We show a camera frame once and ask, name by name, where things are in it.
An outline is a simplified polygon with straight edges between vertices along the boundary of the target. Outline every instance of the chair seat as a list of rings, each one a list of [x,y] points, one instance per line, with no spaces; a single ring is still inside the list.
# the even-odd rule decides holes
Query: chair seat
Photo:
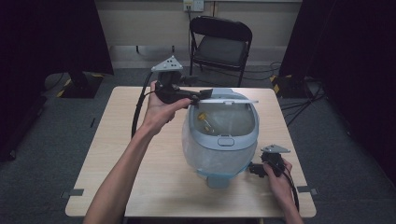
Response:
[[[213,36],[204,36],[194,53],[194,60],[241,67],[247,53],[247,44]]]

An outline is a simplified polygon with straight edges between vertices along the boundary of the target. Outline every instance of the gray floor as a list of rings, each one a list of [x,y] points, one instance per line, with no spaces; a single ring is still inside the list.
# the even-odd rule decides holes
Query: gray floor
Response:
[[[170,54],[158,54],[161,57],[156,60],[166,59]],[[269,66],[247,68],[248,71],[270,69]],[[0,223],[81,222],[81,218],[68,217],[64,213],[67,200],[60,195],[74,187],[113,88],[119,85],[141,86],[148,71],[148,68],[123,66],[115,69],[116,75],[105,77],[94,99],[55,97],[67,76],[53,89],[44,92],[48,101],[41,116],[21,141],[17,159],[0,163]],[[272,74],[271,71],[247,72],[246,77],[262,80],[245,79],[242,87],[271,88],[271,83],[265,78]],[[47,86],[55,84],[59,77],[49,76]],[[200,79],[205,82],[197,86],[213,85],[207,82],[224,86],[236,84],[236,77],[207,70],[200,74]],[[306,101],[278,100],[281,105]],[[284,111],[286,122],[293,118],[289,114],[296,109]],[[305,219],[305,223],[396,223],[395,188],[371,155],[349,138],[340,116],[326,98],[310,105],[289,126],[289,130],[308,185],[318,191],[318,195],[313,196],[317,215]],[[282,221],[269,218],[265,223]]]

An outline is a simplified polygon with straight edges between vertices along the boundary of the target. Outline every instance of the person's right hand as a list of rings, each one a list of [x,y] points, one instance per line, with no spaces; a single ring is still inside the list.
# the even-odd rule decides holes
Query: person's right hand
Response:
[[[291,172],[291,164],[285,159],[283,159],[283,162],[285,163],[286,169]],[[265,173],[268,174],[271,191],[274,193],[274,196],[276,197],[279,205],[282,208],[285,208],[289,205],[294,205],[289,180],[283,174],[280,177],[276,177],[272,167],[268,163],[264,163],[263,167]]]

